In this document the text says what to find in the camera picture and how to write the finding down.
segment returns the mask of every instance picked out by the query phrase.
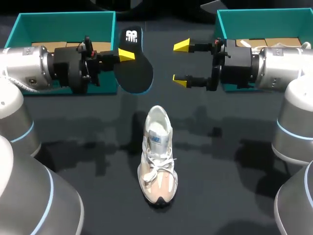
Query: sneaker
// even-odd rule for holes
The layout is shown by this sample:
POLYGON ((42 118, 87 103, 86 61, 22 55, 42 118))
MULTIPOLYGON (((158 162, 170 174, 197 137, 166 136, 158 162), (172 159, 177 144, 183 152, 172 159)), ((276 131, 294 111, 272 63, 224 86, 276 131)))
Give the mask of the sneaker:
POLYGON ((178 178, 172 152, 173 128, 165 110, 154 106, 146 118, 138 180, 146 199, 165 205, 175 196, 178 178))

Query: gripper jaw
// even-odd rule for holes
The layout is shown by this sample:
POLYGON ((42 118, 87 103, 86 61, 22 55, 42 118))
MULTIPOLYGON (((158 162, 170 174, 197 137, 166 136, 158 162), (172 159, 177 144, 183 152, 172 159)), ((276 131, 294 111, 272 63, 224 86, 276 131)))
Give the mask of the gripper jaw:
POLYGON ((188 38, 174 45, 173 51, 194 53, 195 51, 211 51, 212 44, 188 38))
POLYGON ((204 77, 193 77, 190 75, 185 76, 173 76, 173 81, 177 82, 178 84, 186 87, 206 87, 208 85, 208 79, 204 77))

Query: table surface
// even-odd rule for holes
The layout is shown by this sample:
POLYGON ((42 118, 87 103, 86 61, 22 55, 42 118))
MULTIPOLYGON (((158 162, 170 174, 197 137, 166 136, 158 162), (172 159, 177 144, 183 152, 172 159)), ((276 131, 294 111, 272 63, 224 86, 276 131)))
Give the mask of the table surface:
MULTIPOLYGON (((0 46, 14 21, 0 17, 0 46)), ((282 95, 185 89, 173 74, 209 76, 212 57, 174 54, 173 45, 210 38, 214 27, 164 19, 119 28, 130 25, 142 26, 154 67, 147 94, 25 99, 47 159, 83 199, 83 235, 279 235, 273 202, 290 175, 270 141, 282 95), (137 179, 143 123, 154 105, 170 117, 179 176, 173 204, 158 210, 146 203, 137 179)))

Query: black insole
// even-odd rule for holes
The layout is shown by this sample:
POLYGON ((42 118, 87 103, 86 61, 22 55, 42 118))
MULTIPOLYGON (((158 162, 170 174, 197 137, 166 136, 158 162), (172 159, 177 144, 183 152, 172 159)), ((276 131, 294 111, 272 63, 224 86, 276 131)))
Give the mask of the black insole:
POLYGON ((153 67, 142 52, 142 29, 132 26, 122 30, 119 48, 135 54, 135 60, 114 66, 114 74, 123 90, 132 94, 148 91, 153 82, 153 67))

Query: cardboard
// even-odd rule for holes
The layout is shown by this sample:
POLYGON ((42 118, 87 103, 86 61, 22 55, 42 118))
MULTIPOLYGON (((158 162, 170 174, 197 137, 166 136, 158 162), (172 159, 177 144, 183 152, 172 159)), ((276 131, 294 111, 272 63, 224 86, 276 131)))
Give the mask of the cardboard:
POLYGON ((266 38, 265 39, 268 47, 272 47, 278 43, 281 43, 286 46, 301 46, 301 43, 298 38, 266 38))
POLYGON ((53 42, 53 43, 32 43, 32 46, 44 46, 49 52, 54 52, 55 48, 66 47, 66 42, 53 42))
MULTIPOLYGON (((44 46, 49 52, 54 52, 55 48, 59 47, 77 47, 80 43, 67 43, 67 42, 53 42, 53 43, 32 43, 32 46, 44 46)), ((92 42, 93 49, 96 51, 109 51, 111 50, 111 43, 92 42)))
POLYGON ((67 43, 67 47, 78 47, 80 43, 67 43))
POLYGON ((93 50, 97 52, 111 50, 111 43, 92 42, 93 50))
POLYGON ((267 46, 264 39, 237 39, 236 45, 238 47, 246 47, 244 44, 241 43, 241 41, 248 43, 251 47, 266 47, 267 46))

